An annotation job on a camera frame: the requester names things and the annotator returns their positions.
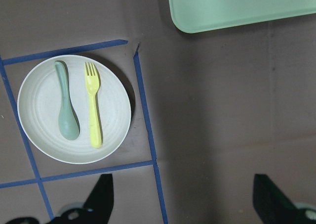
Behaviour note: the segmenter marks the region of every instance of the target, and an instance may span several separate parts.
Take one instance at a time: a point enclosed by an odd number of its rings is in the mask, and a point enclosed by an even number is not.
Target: spoon
[[[79,123],[71,105],[69,96],[68,77],[66,64],[63,61],[55,61],[55,69],[59,80],[61,91],[61,106],[58,117],[59,131],[68,140],[75,140],[80,133]]]

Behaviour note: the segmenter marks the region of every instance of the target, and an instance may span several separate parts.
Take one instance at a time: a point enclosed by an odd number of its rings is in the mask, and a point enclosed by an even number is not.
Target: white plate
[[[73,141],[65,139],[58,128],[61,92],[56,60],[67,64],[71,102],[80,124],[80,135]],[[85,62],[95,64],[101,80],[97,96],[103,143],[98,149],[90,145]],[[71,164],[92,163],[112,154],[125,139],[131,120],[130,102],[119,79],[101,63],[77,55],[53,57],[33,68],[22,83],[17,107],[30,141],[46,155]]]

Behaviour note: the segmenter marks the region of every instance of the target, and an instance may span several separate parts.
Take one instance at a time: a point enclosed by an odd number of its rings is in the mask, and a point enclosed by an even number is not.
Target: blue painter's tape
[[[162,214],[163,224],[168,224],[168,217],[167,217],[166,206],[164,204],[160,173],[159,173],[159,168],[158,168],[158,165],[156,162],[154,163],[154,173],[155,173],[158,199],[159,199],[159,203],[160,203],[160,210],[161,210],[161,214]]]
[[[145,125],[148,132],[148,141],[149,141],[149,147],[150,147],[150,151],[152,155],[152,160],[156,160],[157,155],[156,155],[156,149],[155,149],[155,143],[154,143],[154,136],[153,136],[153,131],[152,131],[152,125],[149,118],[148,107],[147,107],[144,82],[143,82],[142,71],[140,68],[140,61],[139,61],[139,55],[138,55],[138,47],[134,55],[134,65],[135,65],[140,99],[141,99],[143,113],[144,113]]]
[[[73,54],[73,53],[91,51],[91,50],[96,50],[96,49],[101,49],[101,48],[106,48],[106,47],[125,45],[127,43],[128,41],[126,40],[112,40],[112,41],[91,44],[91,45],[70,47],[70,48],[58,49],[58,50],[53,50],[53,51],[30,54],[30,55],[21,56],[21,57],[14,57],[14,58],[5,59],[2,62],[5,66],[5,65],[26,62],[26,61],[36,60],[36,59],[49,58],[49,57],[55,57],[55,56],[60,56],[60,55],[65,55],[65,54]]]
[[[107,173],[107,172],[112,172],[112,171],[126,170],[126,169],[131,169],[131,168],[142,167],[142,166],[150,166],[153,164],[154,164],[153,161],[143,161],[143,162],[137,162],[137,163],[126,164],[126,165],[121,165],[121,166],[100,168],[100,169],[90,170],[90,171],[82,171],[82,172],[75,172],[75,173],[69,173],[69,174],[63,174],[63,175],[57,175],[57,176],[43,177],[41,178],[41,180],[43,182],[47,182],[47,181],[60,180],[60,179],[69,179],[69,178],[75,178],[75,177],[80,177],[80,176],[88,176],[88,175],[95,175],[95,174]]]
[[[37,183],[37,182],[38,182],[37,179],[27,179],[27,180],[22,180],[22,181],[1,183],[0,188],[9,188],[9,187],[27,185],[27,184]]]
[[[159,168],[157,165],[157,155],[156,155],[156,149],[155,149],[155,143],[154,143],[154,136],[153,136],[152,126],[151,126],[151,122],[150,122],[150,118],[149,118],[149,112],[148,112],[148,107],[147,107],[143,76],[142,76],[142,71],[141,71],[141,67],[140,67],[138,49],[139,49],[139,45],[138,45],[136,52],[135,52],[135,55],[134,55],[134,65],[135,65],[135,71],[136,71],[136,78],[137,78],[139,94],[140,94],[140,99],[141,99],[143,113],[144,113],[145,125],[146,125],[146,129],[148,132],[148,141],[149,141],[149,147],[150,147],[152,160],[153,160],[154,174],[155,174],[155,179],[156,179],[157,192],[158,192],[158,198],[159,198],[159,203],[160,203],[160,210],[161,210],[161,214],[162,214],[162,220],[163,220],[164,224],[168,224],[167,212],[166,212],[166,208],[165,208],[165,204],[164,204],[162,185],[161,185],[161,180],[160,180],[160,173],[159,173]]]
[[[52,219],[54,219],[54,214],[53,214],[53,210],[52,210],[52,208],[50,206],[50,203],[49,203],[49,200],[48,200],[48,197],[47,197],[44,185],[43,185],[42,182],[38,182],[38,185],[39,185],[39,190],[40,190],[41,196],[43,198],[45,207],[47,209],[49,218],[52,220]]]
[[[1,74],[1,77],[2,77],[2,80],[3,80],[3,83],[4,83],[4,87],[5,87],[6,93],[7,93],[8,97],[9,97],[9,101],[10,101],[10,104],[11,104],[11,107],[12,107],[12,110],[13,110],[13,113],[14,113],[14,116],[15,116],[15,120],[16,120],[16,122],[18,124],[19,130],[20,130],[20,133],[21,133],[21,136],[22,136],[24,147],[25,147],[26,152],[28,154],[28,157],[29,157],[29,160],[30,160],[30,163],[31,163],[34,175],[35,175],[35,181],[38,183],[38,186],[39,186],[40,192],[42,194],[42,198],[43,198],[43,201],[45,203],[48,215],[49,215],[49,217],[51,219],[53,219],[54,215],[53,215],[52,209],[50,207],[50,204],[49,204],[48,197],[46,195],[44,186],[43,186],[42,182],[40,181],[40,174],[39,174],[38,168],[36,166],[35,159],[34,159],[32,151],[31,151],[31,147],[30,147],[28,138],[25,135],[25,133],[24,133],[24,131],[22,129],[22,126],[20,124],[20,121],[19,121],[16,102],[15,102],[15,99],[14,99],[14,96],[13,96],[13,92],[12,92],[12,89],[11,89],[8,77],[6,75],[6,72],[5,72],[5,69],[4,69],[4,65],[3,65],[3,61],[1,60],[1,57],[0,57],[0,74]]]
[[[37,179],[39,179],[40,178],[40,174],[39,174],[38,168],[36,166],[36,163],[35,163],[32,151],[31,151],[31,147],[29,145],[28,138],[25,135],[25,133],[24,133],[24,131],[22,129],[22,126],[20,124],[20,120],[19,120],[19,116],[18,116],[18,110],[17,110],[17,105],[16,105],[16,102],[15,102],[15,98],[13,96],[13,92],[12,92],[12,89],[11,89],[8,77],[6,75],[6,72],[5,72],[5,69],[4,69],[4,66],[3,66],[3,61],[1,60],[1,57],[0,57],[0,74],[1,74],[6,93],[8,95],[8,98],[9,98],[9,101],[10,101],[10,104],[11,104],[11,107],[12,107],[12,110],[13,110],[13,113],[14,113],[15,120],[16,120],[16,122],[18,124],[18,128],[20,130],[20,134],[22,136],[22,140],[23,140],[26,152],[28,154],[28,157],[29,157],[32,169],[33,169],[33,172],[35,174],[35,177]]]

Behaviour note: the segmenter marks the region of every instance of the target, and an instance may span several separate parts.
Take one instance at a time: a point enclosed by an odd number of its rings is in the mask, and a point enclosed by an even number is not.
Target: fork
[[[85,63],[85,87],[89,96],[89,126],[91,146],[99,148],[102,144],[96,94],[100,88],[98,71],[92,62]]]

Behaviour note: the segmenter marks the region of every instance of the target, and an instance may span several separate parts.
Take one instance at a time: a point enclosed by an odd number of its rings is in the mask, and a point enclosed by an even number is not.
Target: tray
[[[316,13],[316,0],[169,0],[172,21],[186,33]]]

